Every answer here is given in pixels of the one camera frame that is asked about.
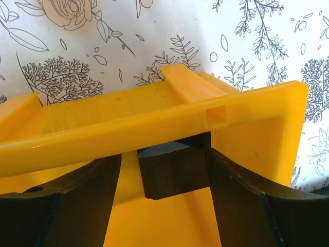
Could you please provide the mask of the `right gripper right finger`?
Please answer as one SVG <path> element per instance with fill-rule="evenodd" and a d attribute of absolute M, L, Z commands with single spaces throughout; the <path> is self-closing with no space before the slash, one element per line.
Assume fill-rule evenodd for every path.
<path fill-rule="evenodd" d="M 222 246 L 328 246 L 328 188 L 278 184 L 213 148 L 206 166 Z"/>

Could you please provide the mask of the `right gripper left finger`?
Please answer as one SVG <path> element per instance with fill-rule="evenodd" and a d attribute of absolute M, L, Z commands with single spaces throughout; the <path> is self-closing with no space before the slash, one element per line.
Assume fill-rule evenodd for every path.
<path fill-rule="evenodd" d="M 121 155 L 1 195 L 1 246 L 103 246 Z"/>

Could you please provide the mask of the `dark credit card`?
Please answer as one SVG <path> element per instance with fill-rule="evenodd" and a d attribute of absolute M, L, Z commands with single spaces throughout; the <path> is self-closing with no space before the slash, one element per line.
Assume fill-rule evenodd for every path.
<path fill-rule="evenodd" d="M 139 149 L 145 197 L 160 200 L 208 187 L 206 151 L 210 146 L 206 132 Z"/>

